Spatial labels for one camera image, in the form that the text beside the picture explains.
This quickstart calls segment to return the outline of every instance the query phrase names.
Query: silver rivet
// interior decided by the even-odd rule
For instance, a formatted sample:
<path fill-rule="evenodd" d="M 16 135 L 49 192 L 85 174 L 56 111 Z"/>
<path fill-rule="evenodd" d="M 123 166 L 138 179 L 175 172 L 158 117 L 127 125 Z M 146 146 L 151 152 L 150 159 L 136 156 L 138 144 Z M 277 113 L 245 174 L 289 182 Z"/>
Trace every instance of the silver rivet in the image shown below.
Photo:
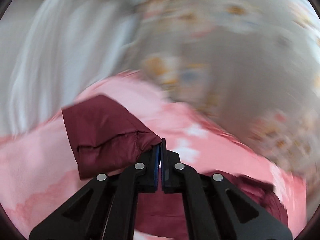
<path fill-rule="evenodd" d="M 212 176 L 212 178 L 215 180 L 215 181 L 222 181 L 223 180 L 223 176 L 219 173 L 216 173 Z"/>
<path fill-rule="evenodd" d="M 97 180 L 99 181 L 103 181 L 107 178 L 106 174 L 104 173 L 100 173 L 98 176 L 97 176 Z"/>
<path fill-rule="evenodd" d="M 177 169 L 177 170 L 183 170 L 184 169 L 184 164 L 183 163 L 176 163 L 174 165 L 174 167 Z"/>
<path fill-rule="evenodd" d="M 134 165 L 134 167 L 137 169 L 137 170 L 142 170 L 144 168 L 144 164 L 143 163 L 136 163 Z"/>

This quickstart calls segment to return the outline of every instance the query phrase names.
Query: folded maroon fabric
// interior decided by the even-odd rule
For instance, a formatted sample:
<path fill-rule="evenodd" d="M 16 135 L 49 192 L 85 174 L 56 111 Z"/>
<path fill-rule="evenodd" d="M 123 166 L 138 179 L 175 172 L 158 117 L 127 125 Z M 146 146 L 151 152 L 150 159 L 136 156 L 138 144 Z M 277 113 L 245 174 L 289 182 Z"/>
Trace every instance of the folded maroon fabric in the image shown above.
<path fill-rule="evenodd" d="M 207 172 L 212 176 L 220 173 L 237 186 L 256 203 L 264 207 L 271 215 L 288 226 L 288 215 L 273 192 L 273 185 L 248 176 L 234 176 L 222 171 Z M 164 194 L 159 180 L 159 190 L 155 194 L 139 194 L 135 227 L 137 230 L 154 236 L 177 240 L 188 240 L 188 231 L 184 215 L 181 194 Z"/>
<path fill-rule="evenodd" d="M 62 110 L 81 179 L 134 164 L 161 142 L 118 102 L 104 95 Z"/>

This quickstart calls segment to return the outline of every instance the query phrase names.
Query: maroon cloth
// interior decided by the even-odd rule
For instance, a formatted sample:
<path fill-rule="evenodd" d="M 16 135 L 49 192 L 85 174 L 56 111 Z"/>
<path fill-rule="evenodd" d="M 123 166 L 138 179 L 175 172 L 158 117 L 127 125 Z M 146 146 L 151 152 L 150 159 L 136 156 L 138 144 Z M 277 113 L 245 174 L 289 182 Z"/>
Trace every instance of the maroon cloth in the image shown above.
<path fill-rule="evenodd" d="M 222 174 L 271 215 L 288 226 L 287 211 L 273 192 L 272 184 L 244 175 L 236 177 L 222 171 L 207 172 L 205 175 L 212 176 L 214 173 Z M 139 194 L 135 227 L 141 232 L 154 236 L 188 240 L 182 195 L 164 194 L 162 190 L 158 190 L 155 194 Z"/>
<path fill-rule="evenodd" d="M 104 95 L 62 110 L 81 179 L 134 164 L 161 139 L 118 102 Z"/>

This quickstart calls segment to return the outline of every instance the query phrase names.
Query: maroon fabric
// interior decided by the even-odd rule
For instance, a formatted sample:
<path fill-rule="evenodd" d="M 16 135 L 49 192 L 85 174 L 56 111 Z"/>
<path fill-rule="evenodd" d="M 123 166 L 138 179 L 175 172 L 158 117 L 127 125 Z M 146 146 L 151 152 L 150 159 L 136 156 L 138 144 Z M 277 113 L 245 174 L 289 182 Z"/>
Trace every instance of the maroon fabric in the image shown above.
<path fill-rule="evenodd" d="M 62 110 L 81 179 L 134 164 L 161 142 L 122 105 L 103 95 Z"/>
<path fill-rule="evenodd" d="M 244 175 L 236 177 L 222 171 L 207 172 L 205 175 L 212 176 L 214 173 L 222 174 L 271 215 L 288 226 L 287 211 L 273 192 L 272 184 Z M 188 240 L 181 194 L 164 194 L 162 190 L 158 190 L 155 194 L 139 194 L 135 227 L 141 232 L 154 236 Z"/>

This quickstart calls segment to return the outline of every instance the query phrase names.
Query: silver screw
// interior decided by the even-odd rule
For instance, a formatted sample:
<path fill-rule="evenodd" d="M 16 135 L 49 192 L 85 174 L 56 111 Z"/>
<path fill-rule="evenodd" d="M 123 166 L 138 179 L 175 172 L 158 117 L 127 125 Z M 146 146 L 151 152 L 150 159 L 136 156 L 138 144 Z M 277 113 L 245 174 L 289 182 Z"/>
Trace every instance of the silver screw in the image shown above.
<path fill-rule="evenodd" d="M 223 176 L 219 173 L 216 173 L 212 176 L 212 178 L 215 180 L 215 181 L 222 181 L 223 180 Z"/>
<path fill-rule="evenodd" d="M 98 176 L 97 176 L 97 180 L 99 181 L 103 181 L 107 178 L 106 174 L 104 173 L 100 173 Z"/>
<path fill-rule="evenodd" d="M 184 164 L 183 163 L 176 163 L 174 165 L 174 167 L 177 169 L 177 170 L 183 170 L 184 169 Z"/>
<path fill-rule="evenodd" d="M 134 165 L 134 167 L 137 169 L 137 170 L 142 170 L 144 168 L 144 164 L 143 163 L 136 163 Z"/>

